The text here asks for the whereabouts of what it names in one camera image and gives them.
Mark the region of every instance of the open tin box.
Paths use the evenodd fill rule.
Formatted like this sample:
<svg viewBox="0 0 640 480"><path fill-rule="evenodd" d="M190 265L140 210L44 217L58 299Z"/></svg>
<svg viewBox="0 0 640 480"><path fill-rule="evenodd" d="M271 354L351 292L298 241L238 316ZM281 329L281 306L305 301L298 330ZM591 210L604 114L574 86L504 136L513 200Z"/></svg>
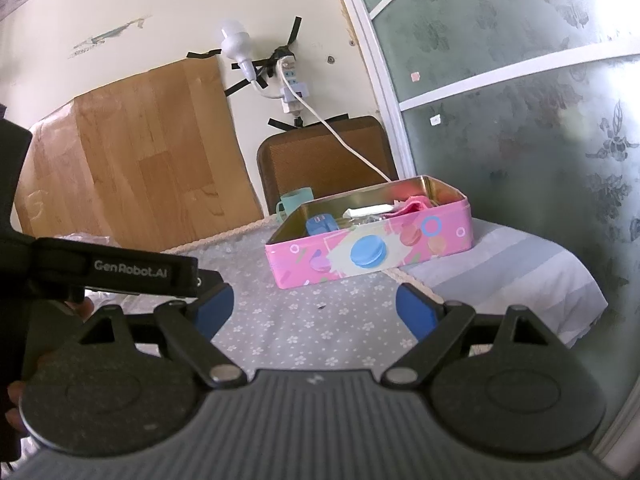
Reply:
<svg viewBox="0 0 640 480"><path fill-rule="evenodd" d="M393 204L394 200L420 195L436 205L361 225L346 226L342 218L348 208ZM341 229L308 236L306 221L319 214L333 216ZM364 244L372 257L356 256ZM422 175L306 202L287 217L265 250L276 284L293 288L423 262L466 251L472 244L471 208L466 196Z"/></svg>

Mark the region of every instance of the brown chair back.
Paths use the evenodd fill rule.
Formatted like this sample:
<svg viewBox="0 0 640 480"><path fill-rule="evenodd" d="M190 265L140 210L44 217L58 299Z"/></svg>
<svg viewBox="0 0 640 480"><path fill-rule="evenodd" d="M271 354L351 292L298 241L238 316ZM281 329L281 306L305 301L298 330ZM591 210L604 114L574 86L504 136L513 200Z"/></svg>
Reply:
<svg viewBox="0 0 640 480"><path fill-rule="evenodd" d="M386 133L374 117L334 121L331 126L389 178L398 179ZM275 212L281 195L300 187L309 186L315 198L322 198L384 182L322 124L269 137L258 149L257 159L270 213Z"/></svg>

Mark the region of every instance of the light bulb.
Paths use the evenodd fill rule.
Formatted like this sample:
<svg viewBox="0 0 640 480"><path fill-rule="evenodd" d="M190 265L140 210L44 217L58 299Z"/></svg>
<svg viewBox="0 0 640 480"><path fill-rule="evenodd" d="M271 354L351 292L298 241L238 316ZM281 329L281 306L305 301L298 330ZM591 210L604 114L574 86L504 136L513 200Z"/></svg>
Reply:
<svg viewBox="0 0 640 480"><path fill-rule="evenodd" d="M247 81L255 81L251 37L244 30L242 23L236 20L224 20L220 24L220 33L222 36L220 44L222 54L238 63Z"/></svg>

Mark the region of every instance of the power strip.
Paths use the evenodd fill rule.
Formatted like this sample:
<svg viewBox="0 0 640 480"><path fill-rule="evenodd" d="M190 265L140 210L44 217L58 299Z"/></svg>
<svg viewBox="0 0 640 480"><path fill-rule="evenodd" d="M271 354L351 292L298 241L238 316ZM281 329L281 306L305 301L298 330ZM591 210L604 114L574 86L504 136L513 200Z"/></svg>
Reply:
<svg viewBox="0 0 640 480"><path fill-rule="evenodd" d="M296 58L294 56L285 56L280 59L282 64L282 75L286 78L291 89L302 98L309 97L309 90L306 83L298 81L296 75ZM286 114L294 114L298 116L304 109L303 104L296 99L289 87L282 80L282 75L278 74L280 80L280 93L282 94L282 110Z"/></svg>

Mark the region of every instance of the peeling wall paint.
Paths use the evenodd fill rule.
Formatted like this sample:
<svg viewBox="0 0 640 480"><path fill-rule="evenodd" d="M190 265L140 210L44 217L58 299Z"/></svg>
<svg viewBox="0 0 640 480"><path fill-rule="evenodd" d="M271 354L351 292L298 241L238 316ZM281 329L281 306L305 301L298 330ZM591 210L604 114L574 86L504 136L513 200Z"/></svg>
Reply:
<svg viewBox="0 0 640 480"><path fill-rule="evenodd" d="M138 26L138 28L142 28L145 24L145 20L149 19L150 16L144 16L142 18L138 18L136 20L131 20L130 22L125 23L116 28L112 28L107 32L102 34L98 34L98 36L92 36L91 38L87 38L81 43L78 43L74 46L74 50L69 57L80 56L80 54L84 54L85 52L90 51L92 48L97 47L98 45L103 44L105 41L110 40L111 38L117 38L121 35L125 30L127 30L134 23Z"/></svg>

